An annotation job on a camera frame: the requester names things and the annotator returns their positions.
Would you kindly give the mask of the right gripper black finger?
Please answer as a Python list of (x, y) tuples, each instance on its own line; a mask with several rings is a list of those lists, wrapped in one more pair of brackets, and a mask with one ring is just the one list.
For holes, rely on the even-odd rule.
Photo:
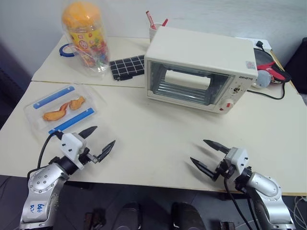
[(209, 145), (211, 148), (213, 148), (216, 151), (220, 151), (224, 154), (228, 154), (230, 149), (218, 142), (212, 141), (212, 140), (208, 140), (208, 139), (204, 139), (203, 142), (205, 142), (207, 145)]
[(194, 159), (190, 157), (190, 160), (193, 162), (193, 164), (205, 175), (207, 175), (211, 180), (216, 180), (216, 173), (210, 171), (205, 164), (200, 162), (197, 159)]

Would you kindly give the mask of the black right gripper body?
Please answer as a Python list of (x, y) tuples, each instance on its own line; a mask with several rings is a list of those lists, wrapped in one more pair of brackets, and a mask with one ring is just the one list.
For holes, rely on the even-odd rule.
[(237, 178), (237, 169), (235, 165), (231, 164), (229, 160), (223, 159), (215, 169), (212, 180), (216, 181), (219, 176), (230, 179), (230, 181), (234, 182)]

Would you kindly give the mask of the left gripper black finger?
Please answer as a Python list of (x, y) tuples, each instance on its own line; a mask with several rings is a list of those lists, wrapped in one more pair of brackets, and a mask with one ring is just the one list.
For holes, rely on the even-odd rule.
[(86, 139), (89, 137), (95, 130), (97, 129), (97, 126), (91, 126), (79, 133), (79, 136), (82, 137), (83, 139)]
[(115, 140), (113, 140), (112, 142), (110, 142), (109, 144), (107, 144), (103, 149), (100, 155), (97, 156), (97, 162), (101, 162), (113, 149), (114, 144), (115, 144)]

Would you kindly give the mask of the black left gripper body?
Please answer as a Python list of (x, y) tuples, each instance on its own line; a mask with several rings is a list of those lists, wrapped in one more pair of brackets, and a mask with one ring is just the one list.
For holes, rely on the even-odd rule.
[(78, 157), (79, 162), (82, 165), (86, 165), (88, 162), (98, 163), (101, 159), (98, 156), (90, 154), (90, 149), (85, 147), (84, 151)]

